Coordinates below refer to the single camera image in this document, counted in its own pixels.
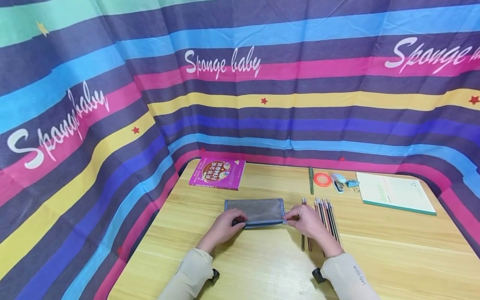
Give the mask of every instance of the sleeve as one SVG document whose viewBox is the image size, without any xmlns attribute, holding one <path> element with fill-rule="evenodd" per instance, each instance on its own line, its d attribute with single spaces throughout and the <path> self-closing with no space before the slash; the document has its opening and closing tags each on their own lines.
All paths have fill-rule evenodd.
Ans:
<svg viewBox="0 0 480 300">
<path fill-rule="evenodd" d="M 330 281 L 339 300 L 380 300 L 350 254 L 327 259 L 321 273 Z"/>
<path fill-rule="evenodd" d="M 203 250 L 190 250 L 158 300 L 193 300 L 205 281 L 213 277 L 212 260 L 210 254 Z"/>
</svg>

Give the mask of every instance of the pink book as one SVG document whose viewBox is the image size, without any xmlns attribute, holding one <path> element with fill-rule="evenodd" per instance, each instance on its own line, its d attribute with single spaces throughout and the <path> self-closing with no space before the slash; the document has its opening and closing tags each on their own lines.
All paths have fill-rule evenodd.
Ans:
<svg viewBox="0 0 480 300">
<path fill-rule="evenodd" d="M 204 157 L 200 159 L 188 184 L 238 191 L 244 168 L 245 160 Z"/>
</svg>

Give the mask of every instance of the hand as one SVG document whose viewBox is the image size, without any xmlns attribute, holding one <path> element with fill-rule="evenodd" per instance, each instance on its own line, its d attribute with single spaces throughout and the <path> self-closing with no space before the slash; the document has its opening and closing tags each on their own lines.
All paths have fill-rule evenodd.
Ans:
<svg viewBox="0 0 480 300">
<path fill-rule="evenodd" d="M 312 239 L 315 239 L 322 231 L 327 231 L 318 213 L 308 205 L 296 205 L 292 207 L 283 218 L 287 220 L 287 224 Z"/>
<path fill-rule="evenodd" d="M 314 239 L 327 258 L 344 253 L 335 237 L 322 223 L 318 213 L 310 206 L 296 205 L 283 218 L 287 220 L 287 224 L 296 228 L 301 234 Z"/>
<path fill-rule="evenodd" d="M 239 223 L 232 226 L 234 220 Z M 231 239 L 240 229 L 244 228 L 245 221 L 247 221 L 247 216 L 236 208 L 221 213 L 196 248 L 208 253 L 212 252 L 216 245 Z"/>
</svg>

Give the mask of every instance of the green pen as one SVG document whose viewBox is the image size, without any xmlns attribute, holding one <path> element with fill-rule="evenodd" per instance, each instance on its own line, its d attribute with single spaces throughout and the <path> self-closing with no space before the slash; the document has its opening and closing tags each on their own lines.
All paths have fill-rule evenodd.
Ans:
<svg viewBox="0 0 480 300">
<path fill-rule="evenodd" d="M 308 168 L 308 177 L 310 177 L 310 194 L 313 195 L 313 168 Z"/>
</svg>

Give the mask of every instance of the yellow stripe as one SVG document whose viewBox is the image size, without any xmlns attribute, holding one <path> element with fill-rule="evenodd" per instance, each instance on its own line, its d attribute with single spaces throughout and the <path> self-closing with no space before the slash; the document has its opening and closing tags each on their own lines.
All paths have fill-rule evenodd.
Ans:
<svg viewBox="0 0 480 300">
<path fill-rule="evenodd" d="M 444 95 L 422 94 L 380 94 L 369 92 L 329 93 L 329 94 L 292 94 L 292 95 L 242 95 L 222 96 L 190 93 L 168 102 L 152 103 L 149 108 L 157 116 L 167 115 L 190 105 L 205 105 L 215 108 L 310 108 L 310 107 L 347 107 L 363 106 L 387 109 L 412 109 L 429 111 L 436 107 L 454 105 L 480 110 L 480 103 L 472 105 L 470 98 L 480 96 L 480 92 L 470 89 L 458 89 Z M 260 99 L 266 98 L 266 105 Z"/>
<path fill-rule="evenodd" d="M 17 230 L 0 243 L 0 279 L 40 241 L 59 217 L 92 187 L 107 157 L 141 137 L 153 124 L 154 119 L 150 112 L 147 112 L 132 124 L 112 133 L 98 143 L 87 167 L 45 201 Z M 131 131 L 134 126 L 140 129 L 140 134 L 134 134 Z"/>
</svg>

